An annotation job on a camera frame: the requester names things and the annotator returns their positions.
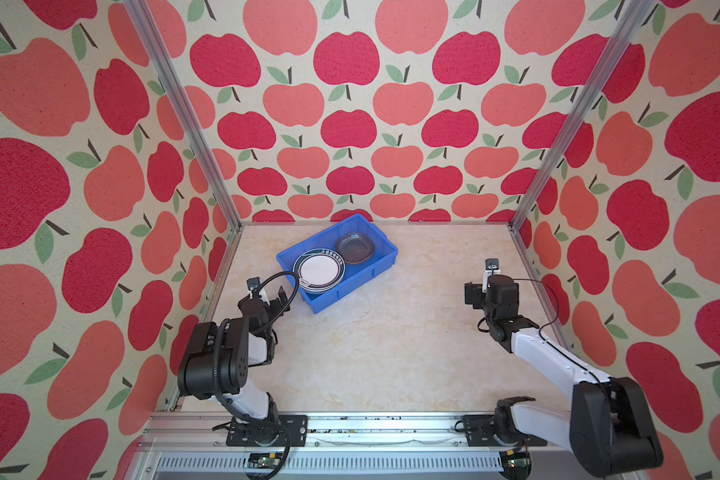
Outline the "green striped plate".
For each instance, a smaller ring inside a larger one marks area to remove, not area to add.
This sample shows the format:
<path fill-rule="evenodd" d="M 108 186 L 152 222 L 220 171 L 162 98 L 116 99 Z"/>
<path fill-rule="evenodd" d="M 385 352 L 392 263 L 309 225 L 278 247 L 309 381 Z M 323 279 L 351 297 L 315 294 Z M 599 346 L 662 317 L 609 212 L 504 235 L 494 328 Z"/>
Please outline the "green striped plate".
<path fill-rule="evenodd" d="M 300 287 L 309 294 L 320 294 L 338 286 L 346 263 L 336 251 L 317 248 L 301 254 L 294 263 Z"/>

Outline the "clear glass plate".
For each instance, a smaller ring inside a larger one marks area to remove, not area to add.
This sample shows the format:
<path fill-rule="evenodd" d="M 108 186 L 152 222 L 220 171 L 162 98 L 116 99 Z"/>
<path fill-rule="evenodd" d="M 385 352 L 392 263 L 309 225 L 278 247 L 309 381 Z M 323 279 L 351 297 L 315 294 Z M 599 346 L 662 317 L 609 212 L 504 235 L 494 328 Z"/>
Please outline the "clear glass plate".
<path fill-rule="evenodd" d="M 370 260 L 376 251 L 373 240 L 361 232 L 352 232 L 340 237 L 334 250 L 347 265 L 359 265 Z"/>

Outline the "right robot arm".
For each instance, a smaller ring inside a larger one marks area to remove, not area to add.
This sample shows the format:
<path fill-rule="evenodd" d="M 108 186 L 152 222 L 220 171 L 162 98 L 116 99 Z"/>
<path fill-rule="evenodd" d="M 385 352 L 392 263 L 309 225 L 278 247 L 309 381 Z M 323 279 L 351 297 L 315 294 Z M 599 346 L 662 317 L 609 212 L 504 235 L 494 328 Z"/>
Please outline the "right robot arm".
<path fill-rule="evenodd" d="M 592 367 L 520 315 L 517 280 L 487 270 L 481 283 L 465 284 L 464 301 L 482 312 L 479 331 L 533 366 L 570 402 L 563 411 L 530 396 L 515 396 L 499 400 L 484 422 L 475 416 L 463 419 L 466 434 L 488 435 L 509 449 L 505 476 L 529 473 L 531 463 L 517 466 L 518 456 L 511 450 L 531 437 L 569 451 L 597 478 L 663 465 L 663 448 L 641 386 L 630 377 Z"/>

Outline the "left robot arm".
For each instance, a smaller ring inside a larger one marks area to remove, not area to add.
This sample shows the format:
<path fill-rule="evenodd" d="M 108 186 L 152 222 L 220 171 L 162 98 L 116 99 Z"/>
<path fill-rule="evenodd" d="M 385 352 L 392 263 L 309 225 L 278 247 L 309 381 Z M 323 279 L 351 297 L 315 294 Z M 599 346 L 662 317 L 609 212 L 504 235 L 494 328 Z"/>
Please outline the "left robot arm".
<path fill-rule="evenodd" d="M 279 289 L 269 300 L 261 288 L 255 289 L 238 302 L 238 317 L 196 325 L 179 364 L 180 394 L 214 399 L 243 423 L 277 423 L 274 400 L 255 386 L 249 372 L 274 360 L 274 322 L 294 298 Z"/>

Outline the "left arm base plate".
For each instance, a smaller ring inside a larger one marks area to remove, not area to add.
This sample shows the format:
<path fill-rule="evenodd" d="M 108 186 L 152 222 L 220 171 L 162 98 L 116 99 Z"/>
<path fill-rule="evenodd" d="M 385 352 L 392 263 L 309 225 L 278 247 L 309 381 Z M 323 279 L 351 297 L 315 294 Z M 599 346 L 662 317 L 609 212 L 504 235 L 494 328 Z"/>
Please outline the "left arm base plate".
<path fill-rule="evenodd" d="M 232 420 L 227 433 L 229 447 L 304 447 L 308 430 L 307 415 L 280 415 L 278 428 L 263 428 Z"/>

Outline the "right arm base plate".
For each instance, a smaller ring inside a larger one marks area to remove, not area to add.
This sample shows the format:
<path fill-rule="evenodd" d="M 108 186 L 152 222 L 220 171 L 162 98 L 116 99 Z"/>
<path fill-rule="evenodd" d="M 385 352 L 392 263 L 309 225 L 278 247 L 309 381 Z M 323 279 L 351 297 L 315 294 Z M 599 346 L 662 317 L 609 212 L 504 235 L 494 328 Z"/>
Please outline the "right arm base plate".
<path fill-rule="evenodd" d="M 503 415 L 465 415 L 454 424 L 457 433 L 464 434 L 469 447 L 543 447 L 548 442 L 521 434 Z"/>

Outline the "front aluminium rail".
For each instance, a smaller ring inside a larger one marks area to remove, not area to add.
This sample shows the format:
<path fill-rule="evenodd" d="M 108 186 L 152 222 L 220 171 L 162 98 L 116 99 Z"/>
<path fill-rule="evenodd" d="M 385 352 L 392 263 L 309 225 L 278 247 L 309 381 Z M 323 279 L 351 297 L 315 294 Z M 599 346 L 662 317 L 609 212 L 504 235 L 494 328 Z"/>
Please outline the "front aluminium rail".
<path fill-rule="evenodd" d="M 290 449 L 233 432 L 221 411 L 157 413 L 126 479 L 585 479 L 563 448 L 473 442 L 460 412 L 296 412 Z"/>

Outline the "right aluminium frame post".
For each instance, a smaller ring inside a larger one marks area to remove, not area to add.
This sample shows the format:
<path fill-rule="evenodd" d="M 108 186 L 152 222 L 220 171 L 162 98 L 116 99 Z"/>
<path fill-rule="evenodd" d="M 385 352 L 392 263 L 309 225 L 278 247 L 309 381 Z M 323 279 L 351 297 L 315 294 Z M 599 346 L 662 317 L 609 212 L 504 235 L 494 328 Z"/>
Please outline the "right aluminium frame post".
<path fill-rule="evenodd" d="M 528 218 L 531 209 L 551 178 L 557 163 L 563 158 L 565 151 L 582 126 L 588 112 L 603 93 L 607 81 L 611 78 L 634 36 L 650 15 L 651 9 L 656 5 L 657 1 L 648 0 L 630 1 L 626 5 L 613 34 L 608 39 L 587 82 L 582 87 L 581 94 L 573 102 L 573 107 L 568 113 L 552 147 L 545 154 L 536 176 L 521 199 L 518 209 L 509 224 L 511 234 L 515 235 L 520 232 L 524 221 Z"/>

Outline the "aluminium frame post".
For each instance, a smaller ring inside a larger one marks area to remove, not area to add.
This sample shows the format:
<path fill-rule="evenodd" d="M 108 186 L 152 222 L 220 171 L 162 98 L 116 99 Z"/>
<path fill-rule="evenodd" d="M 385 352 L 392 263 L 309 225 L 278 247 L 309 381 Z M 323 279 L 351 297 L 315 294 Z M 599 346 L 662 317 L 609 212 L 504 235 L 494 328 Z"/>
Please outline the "aluminium frame post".
<path fill-rule="evenodd" d="M 148 2 L 126 0 L 124 5 L 222 213 L 231 226 L 231 230 L 235 234 L 239 234 L 242 230 L 240 216 L 226 188 L 220 167 L 208 145 L 192 102 L 177 76 L 172 58 L 149 9 Z"/>
<path fill-rule="evenodd" d="M 656 5 L 657 1 L 648 0 L 630 1 L 626 5 L 613 34 L 608 39 L 587 82 L 582 87 L 581 94 L 573 102 L 573 107 L 568 113 L 552 147 L 545 154 L 536 176 L 521 199 L 518 209 L 509 224 L 511 234 L 515 235 L 520 232 L 524 221 L 528 218 L 531 209 L 551 178 L 557 163 L 563 158 L 565 151 L 582 126 L 588 112 L 603 93 L 607 81 L 611 78 L 634 36 L 650 15 L 651 9 Z"/>

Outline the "left aluminium frame post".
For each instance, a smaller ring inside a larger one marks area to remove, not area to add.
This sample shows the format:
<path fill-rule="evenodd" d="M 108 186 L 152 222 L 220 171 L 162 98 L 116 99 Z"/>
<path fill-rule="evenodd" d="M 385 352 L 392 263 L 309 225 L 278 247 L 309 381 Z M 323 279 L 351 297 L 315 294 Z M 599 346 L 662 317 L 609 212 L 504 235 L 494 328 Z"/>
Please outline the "left aluminium frame post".
<path fill-rule="evenodd" d="M 149 9 L 148 2 L 126 0 L 124 5 L 222 213 L 231 226 L 231 230 L 235 234 L 239 234 L 242 230 L 240 216 L 226 188 L 220 167 L 208 145 L 192 102 L 177 76 L 172 58 Z"/>

